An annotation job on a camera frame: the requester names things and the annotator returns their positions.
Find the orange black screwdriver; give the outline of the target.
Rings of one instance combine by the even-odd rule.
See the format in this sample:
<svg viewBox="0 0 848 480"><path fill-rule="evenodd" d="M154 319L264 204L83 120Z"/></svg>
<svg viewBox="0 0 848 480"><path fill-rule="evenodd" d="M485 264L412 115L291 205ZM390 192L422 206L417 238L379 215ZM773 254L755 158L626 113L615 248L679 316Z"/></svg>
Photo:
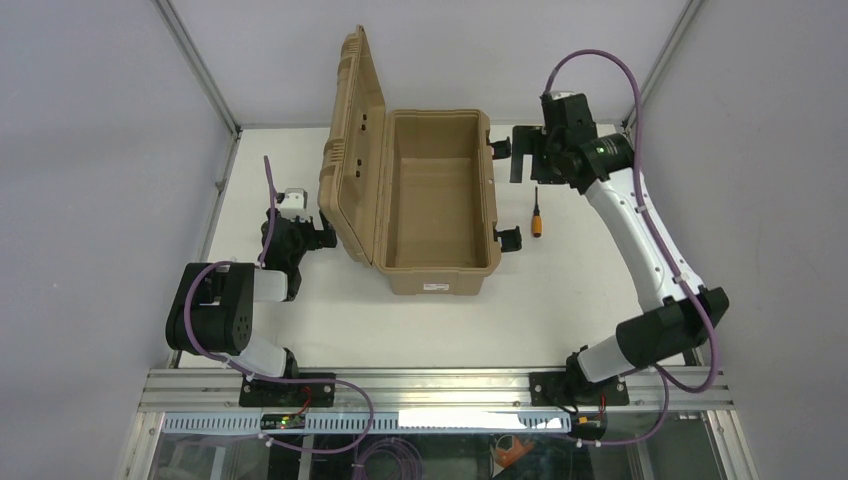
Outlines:
<svg viewBox="0 0 848 480"><path fill-rule="evenodd" d="M534 188L534 205L531 218L531 233L534 238L540 238L543 233L543 223L539 205L539 190Z"/></svg>

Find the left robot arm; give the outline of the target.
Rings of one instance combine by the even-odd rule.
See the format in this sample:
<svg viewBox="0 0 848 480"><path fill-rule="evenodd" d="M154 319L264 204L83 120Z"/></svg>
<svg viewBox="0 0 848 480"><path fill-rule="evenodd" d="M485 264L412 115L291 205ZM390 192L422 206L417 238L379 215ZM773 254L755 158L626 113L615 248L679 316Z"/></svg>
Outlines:
<svg viewBox="0 0 848 480"><path fill-rule="evenodd" d="M293 352L253 332L254 305L293 301L304 256L337 246L332 225L324 215L319 219L316 228L312 217L270 216L261 227L262 239L270 243L260 253L260 265L187 264L166 319L168 346L220 361L250 378L297 379Z"/></svg>

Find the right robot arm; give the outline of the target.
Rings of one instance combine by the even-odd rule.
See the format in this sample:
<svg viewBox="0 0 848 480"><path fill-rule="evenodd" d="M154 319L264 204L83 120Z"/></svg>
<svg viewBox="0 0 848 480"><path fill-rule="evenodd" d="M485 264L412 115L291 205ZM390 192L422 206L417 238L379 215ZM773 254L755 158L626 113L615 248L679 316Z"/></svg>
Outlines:
<svg viewBox="0 0 848 480"><path fill-rule="evenodd" d="M531 385L551 402L589 401L618 377L707 343L729 308L720 287L709 288L670 239L636 168L635 150L620 133L600 135L583 94L544 93L543 124L513 129L510 180L567 185L602 219L636 288L641 314L566 360L565 370Z"/></svg>

